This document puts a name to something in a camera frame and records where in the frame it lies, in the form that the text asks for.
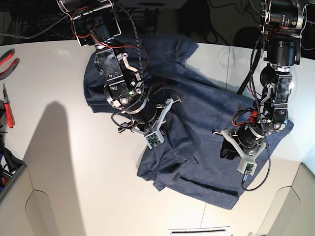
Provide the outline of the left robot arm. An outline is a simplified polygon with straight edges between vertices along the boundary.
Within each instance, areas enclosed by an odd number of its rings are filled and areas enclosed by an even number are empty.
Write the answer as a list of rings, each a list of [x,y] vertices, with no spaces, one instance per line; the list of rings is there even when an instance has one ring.
[[[293,84],[290,69],[300,64],[302,34],[309,23],[307,8],[313,0],[263,0],[260,4],[261,35],[251,54],[250,70],[238,95],[248,86],[253,107],[236,111],[224,137],[220,157],[248,158],[253,162],[264,148],[271,153],[267,136],[286,129],[287,104]]]

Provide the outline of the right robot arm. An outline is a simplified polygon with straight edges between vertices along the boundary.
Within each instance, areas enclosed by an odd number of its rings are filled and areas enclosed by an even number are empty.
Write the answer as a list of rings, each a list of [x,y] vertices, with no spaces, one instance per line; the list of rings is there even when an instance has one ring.
[[[99,85],[87,88],[86,96],[101,91],[101,102],[114,109],[114,115],[127,115],[129,122],[118,131],[129,130],[144,137],[147,149],[161,145],[166,137],[166,115],[176,100],[162,104],[153,101],[159,92],[146,67],[152,61],[139,41],[122,44],[116,16],[117,4],[110,0],[60,0],[58,6],[70,18],[71,31],[81,46],[94,46],[92,67],[101,78]]]

